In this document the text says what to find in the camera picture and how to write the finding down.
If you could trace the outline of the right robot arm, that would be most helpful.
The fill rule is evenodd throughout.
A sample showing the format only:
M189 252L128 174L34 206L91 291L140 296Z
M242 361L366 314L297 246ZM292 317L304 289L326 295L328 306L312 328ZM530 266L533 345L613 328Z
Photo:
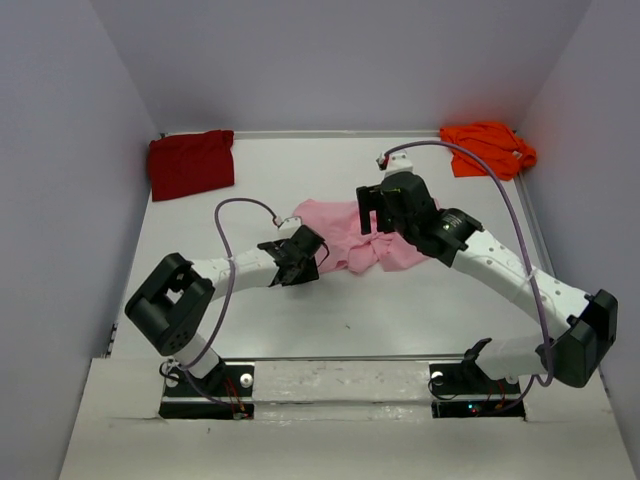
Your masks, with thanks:
M616 340L617 299L568 286L500 243L475 218L437 207L423 179L404 171L356 190L363 233L395 232L427 257L483 283L541 327L508 340L484 338L464 354L462 384L482 392L498 380L549 374L587 385Z

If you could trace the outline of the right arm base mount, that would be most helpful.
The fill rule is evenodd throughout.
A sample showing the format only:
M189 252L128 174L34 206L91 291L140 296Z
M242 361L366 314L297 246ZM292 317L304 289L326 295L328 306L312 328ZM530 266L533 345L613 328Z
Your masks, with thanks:
M519 400L521 388L505 379L490 379L477 365L479 354L491 341L481 339L459 362L429 366L427 387L435 419L449 418L526 418Z

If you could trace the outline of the pink t shirt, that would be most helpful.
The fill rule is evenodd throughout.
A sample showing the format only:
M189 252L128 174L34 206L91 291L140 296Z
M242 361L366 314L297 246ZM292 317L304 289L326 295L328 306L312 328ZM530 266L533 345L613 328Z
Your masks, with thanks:
M363 235L356 201L308 199L296 207L293 215L325 240L329 253L321 249L316 254L320 274L346 270L360 275L374 265L385 272L398 272L428 259L399 234L377 232L374 215L371 215L372 233Z

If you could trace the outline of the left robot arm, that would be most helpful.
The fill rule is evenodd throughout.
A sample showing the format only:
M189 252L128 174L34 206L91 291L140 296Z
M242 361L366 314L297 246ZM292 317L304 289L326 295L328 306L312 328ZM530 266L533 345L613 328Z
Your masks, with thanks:
M319 278L316 253L324 239L305 225L232 259L189 261L165 256L126 303L124 312L155 350L186 370L195 392L209 395L221 383L224 361L198 333L209 304L229 293L293 286Z

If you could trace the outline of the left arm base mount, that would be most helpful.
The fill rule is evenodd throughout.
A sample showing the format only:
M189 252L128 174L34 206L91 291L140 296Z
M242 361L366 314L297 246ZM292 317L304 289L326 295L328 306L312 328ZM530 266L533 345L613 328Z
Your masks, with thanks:
M203 379L187 377L177 362L159 367L163 391L159 416L168 420L251 420L255 365L227 362Z

